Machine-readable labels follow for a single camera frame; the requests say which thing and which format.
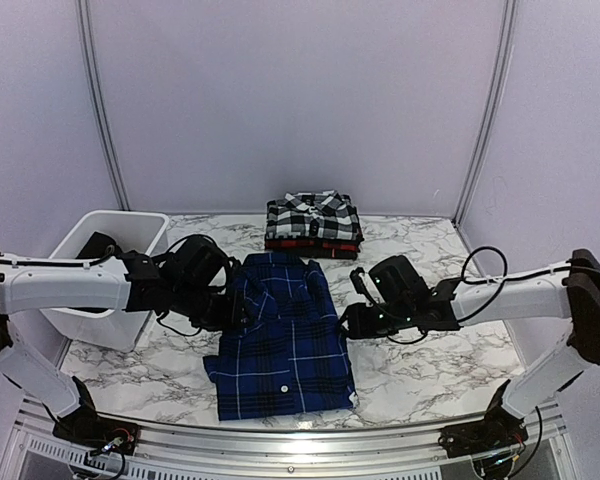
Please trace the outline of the blue plaid long sleeve shirt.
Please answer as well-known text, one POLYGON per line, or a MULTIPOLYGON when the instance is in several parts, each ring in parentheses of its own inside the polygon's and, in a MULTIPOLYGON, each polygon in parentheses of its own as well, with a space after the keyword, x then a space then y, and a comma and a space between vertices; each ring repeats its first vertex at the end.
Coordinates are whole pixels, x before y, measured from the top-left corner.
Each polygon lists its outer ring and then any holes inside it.
POLYGON ((247 256, 230 287, 238 327, 204 357, 220 421, 352 408, 356 387, 319 263, 285 253, 247 256))

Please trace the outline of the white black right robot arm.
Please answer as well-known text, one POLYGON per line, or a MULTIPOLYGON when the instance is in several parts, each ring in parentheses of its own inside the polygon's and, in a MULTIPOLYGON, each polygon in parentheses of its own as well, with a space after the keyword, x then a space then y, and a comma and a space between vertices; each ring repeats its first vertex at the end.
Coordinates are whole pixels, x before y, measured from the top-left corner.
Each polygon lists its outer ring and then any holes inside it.
POLYGON ((526 272, 471 277, 462 271, 428 285, 404 256, 391 256, 350 279, 365 302, 346 307, 339 324, 351 340, 389 338, 415 329, 421 336, 493 322, 562 323, 555 341, 493 394, 479 420, 442 428, 448 457, 498 450, 527 440, 526 417, 600 366, 600 263, 587 249, 563 262, 526 272))

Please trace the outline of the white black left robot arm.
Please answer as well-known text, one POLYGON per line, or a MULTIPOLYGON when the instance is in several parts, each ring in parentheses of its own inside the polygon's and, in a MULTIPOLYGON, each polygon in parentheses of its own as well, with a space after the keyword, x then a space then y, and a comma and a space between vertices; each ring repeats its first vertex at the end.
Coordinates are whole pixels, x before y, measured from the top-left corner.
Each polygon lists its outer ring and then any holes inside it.
POLYGON ((226 331, 240 323, 230 286, 240 268, 208 237, 194 235, 156 256, 114 246, 99 258, 54 260, 0 252, 0 373, 36 398, 54 423, 55 437, 129 453, 135 423, 100 414, 86 385, 30 345, 10 315, 50 309, 171 313, 197 331, 226 331))

